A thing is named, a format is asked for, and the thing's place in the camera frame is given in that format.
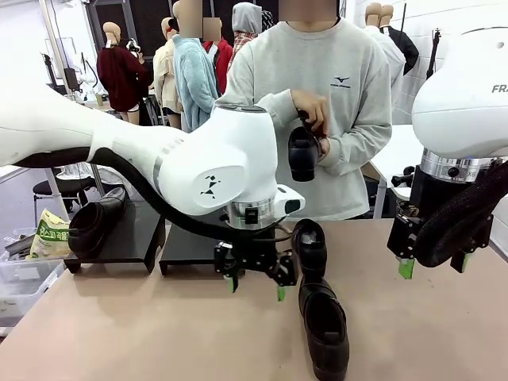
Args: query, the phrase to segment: clear plastic box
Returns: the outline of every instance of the clear plastic box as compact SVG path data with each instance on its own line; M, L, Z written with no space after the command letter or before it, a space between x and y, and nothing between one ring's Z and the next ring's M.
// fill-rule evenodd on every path
M63 272L62 260L0 259L0 327L14 327Z

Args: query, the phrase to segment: sleeve cuff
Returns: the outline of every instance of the sleeve cuff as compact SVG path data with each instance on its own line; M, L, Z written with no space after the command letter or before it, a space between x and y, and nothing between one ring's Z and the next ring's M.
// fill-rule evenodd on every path
M298 118L298 111L294 107L289 89L278 94L269 94L262 98L257 105L270 113L276 129L282 128Z
M341 161L341 145L336 139L328 138L328 142L330 143L330 151L328 155L321 160L318 165L322 167L333 167Z
M291 90L287 89L274 95L275 104L277 109L277 117L279 117L282 125L287 125L294 119L298 118L298 111L294 107L293 97L291 97Z

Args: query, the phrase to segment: black loafer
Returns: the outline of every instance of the black loafer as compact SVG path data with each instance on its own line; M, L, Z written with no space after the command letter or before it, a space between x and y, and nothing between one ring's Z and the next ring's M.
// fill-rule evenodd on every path
M308 280L325 276L325 232L317 222L308 218L299 221L293 229L291 246L300 259L302 274Z
M289 136L288 158L294 181L314 180L314 169L318 164L321 145L305 127L297 127Z
M314 374L321 381L342 381L348 370L346 314L330 285L321 279L300 283L298 294Z
M78 258L98 255L104 237L113 229L125 210L125 189L115 188L98 202L89 202L76 213L69 225L69 249Z

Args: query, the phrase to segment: gray hood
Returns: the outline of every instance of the gray hood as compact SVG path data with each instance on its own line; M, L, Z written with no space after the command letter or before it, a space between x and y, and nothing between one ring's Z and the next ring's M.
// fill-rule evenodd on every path
M260 34L263 28L262 8L251 2L239 2L233 7L233 31Z

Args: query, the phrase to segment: beige jacket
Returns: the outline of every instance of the beige jacket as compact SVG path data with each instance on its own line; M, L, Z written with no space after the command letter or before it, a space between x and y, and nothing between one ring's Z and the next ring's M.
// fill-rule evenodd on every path
M153 57L153 84L157 102L162 107L180 113L179 98L176 93L175 69L173 68L174 53L175 44L173 40L169 40L157 49Z

